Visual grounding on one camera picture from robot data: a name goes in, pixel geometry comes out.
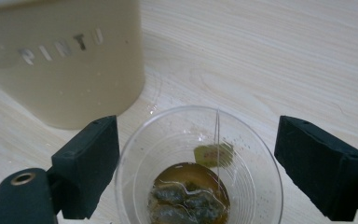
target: brown liquid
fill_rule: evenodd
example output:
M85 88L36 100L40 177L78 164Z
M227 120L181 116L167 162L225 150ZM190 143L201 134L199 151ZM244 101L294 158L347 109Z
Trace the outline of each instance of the brown liquid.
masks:
M159 191L165 189L168 190L165 193ZM194 205L194 203L202 201L208 201L206 203L208 205L205 203ZM218 176L210 169L190 162L179 163L163 171L154 182L149 201L152 223L156 224L224 224L227 223L229 206L227 190ZM164 214L169 214L167 216L172 217L172 212L174 213L172 222L167 222L164 217L159 217ZM189 218L179 218L182 216L189 216Z

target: light wood surface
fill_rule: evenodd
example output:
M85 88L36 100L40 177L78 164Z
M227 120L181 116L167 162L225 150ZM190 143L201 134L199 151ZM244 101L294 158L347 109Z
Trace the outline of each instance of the light wood surface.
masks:
M118 116L121 148L144 121L179 105L219 107L271 151L280 115L358 148L358 0L141 0L141 11L146 83ZM0 182L48 169L77 132L44 125L0 90ZM282 223L331 223L280 171ZM112 182L91 220L60 223L120 223L114 192Z

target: clear plastic cup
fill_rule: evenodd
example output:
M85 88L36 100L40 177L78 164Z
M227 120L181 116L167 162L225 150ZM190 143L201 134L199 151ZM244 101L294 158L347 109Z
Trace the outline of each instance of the clear plastic cup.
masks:
M177 107L157 114L124 146L116 172L122 223L151 223L147 206L156 177L177 163L196 162L196 147L216 144L217 113L219 143L233 148L231 161L221 161L226 165L219 171L211 168L227 189L227 223L280 223L282 182L269 149L244 122L204 106Z

